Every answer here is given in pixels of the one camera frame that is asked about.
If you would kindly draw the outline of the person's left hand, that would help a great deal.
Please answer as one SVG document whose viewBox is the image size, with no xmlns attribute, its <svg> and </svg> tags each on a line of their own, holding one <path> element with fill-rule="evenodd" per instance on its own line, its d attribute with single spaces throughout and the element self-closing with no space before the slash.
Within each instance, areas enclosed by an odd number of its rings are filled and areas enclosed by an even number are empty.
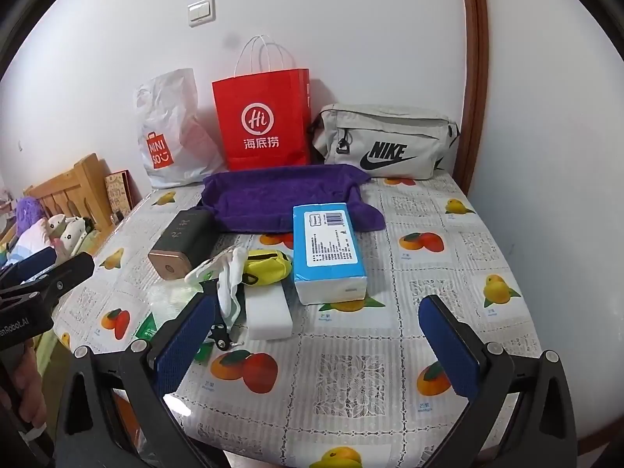
<svg viewBox="0 0 624 468">
<path fill-rule="evenodd" d="M 20 364 L 13 373 L 12 381 L 21 395 L 19 414 L 21 418 L 34 428 L 46 423 L 46 401 L 42 393 L 42 378 L 37 370 L 36 354 L 33 340 L 24 343 Z"/>
</svg>

